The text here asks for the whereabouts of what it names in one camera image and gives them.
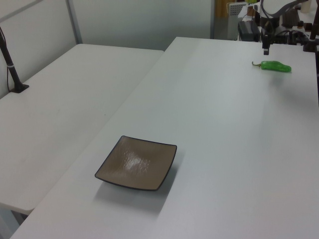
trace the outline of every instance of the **square plate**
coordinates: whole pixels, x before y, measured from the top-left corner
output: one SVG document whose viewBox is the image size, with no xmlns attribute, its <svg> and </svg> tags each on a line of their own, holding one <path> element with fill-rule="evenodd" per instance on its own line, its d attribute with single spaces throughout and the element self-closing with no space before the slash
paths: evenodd
<svg viewBox="0 0 319 239">
<path fill-rule="evenodd" d="M 177 146 L 122 136 L 95 177 L 122 187 L 156 191 L 174 161 Z"/>
</svg>

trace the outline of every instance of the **white table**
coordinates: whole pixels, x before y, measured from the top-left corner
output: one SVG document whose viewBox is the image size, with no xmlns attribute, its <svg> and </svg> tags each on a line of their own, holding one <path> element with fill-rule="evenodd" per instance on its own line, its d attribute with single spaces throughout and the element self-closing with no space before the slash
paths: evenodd
<svg viewBox="0 0 319 239">
<path fill-rule="evenodd" d="M 318 111 L 302 47 L 177 38 L 12 239 L 318 239 Z M 94 177 L 121 135 L 177 145 L 157 192 Z"/>
<path fill-rule="evenodd" d="M 77 45 L 0 100 L 0 207 L 29 214 L 162 51 Z"/>
</svg>

